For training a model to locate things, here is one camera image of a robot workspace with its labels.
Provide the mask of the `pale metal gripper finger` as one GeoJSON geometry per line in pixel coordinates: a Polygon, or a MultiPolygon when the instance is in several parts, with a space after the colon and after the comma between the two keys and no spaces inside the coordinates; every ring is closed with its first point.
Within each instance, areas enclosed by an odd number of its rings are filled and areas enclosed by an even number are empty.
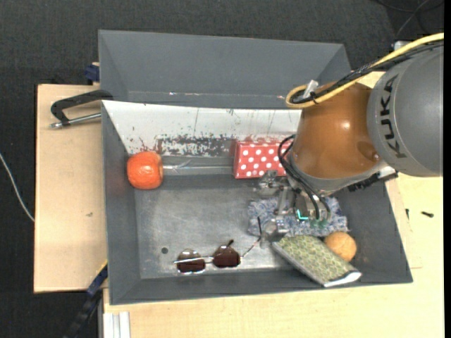
{"type": "Polygon", "coordinates": [[[268,236],[284,236],[288,233],[288,226],[282,218],[272,218],[264,226],[268,236]]]}
{"type": "Polygon", "coordinates": [[[263,231],[261,233],[260,247],[269,248],[272,243],[280,241],[285,236],[284,232],[279,232],[277,230],[263,231]]]}

